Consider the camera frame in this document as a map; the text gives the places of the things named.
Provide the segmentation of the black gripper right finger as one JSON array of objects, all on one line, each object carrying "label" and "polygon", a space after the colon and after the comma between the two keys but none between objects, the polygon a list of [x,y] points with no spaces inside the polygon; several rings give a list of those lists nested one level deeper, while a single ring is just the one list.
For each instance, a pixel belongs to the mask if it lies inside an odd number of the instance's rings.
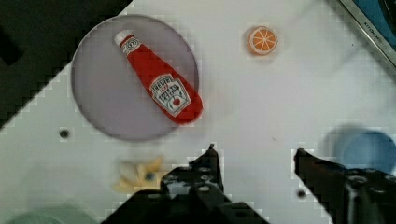
[{"label": "black gripper right finger", "polygon": [[332,217],[333,224],[396,224],[396,181],[373,168],[347,169],[299,148],[294,173]]}]

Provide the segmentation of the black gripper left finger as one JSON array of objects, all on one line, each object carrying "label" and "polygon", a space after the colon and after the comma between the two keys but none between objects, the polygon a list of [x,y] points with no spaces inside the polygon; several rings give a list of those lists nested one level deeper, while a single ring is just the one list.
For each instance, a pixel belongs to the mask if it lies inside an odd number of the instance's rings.
[{"label": "black gripper left finger", "polygon": [[158,189],[142,189],[101,224],[269,224],[246,203],[225,194],[213,145],[164,177]]}]

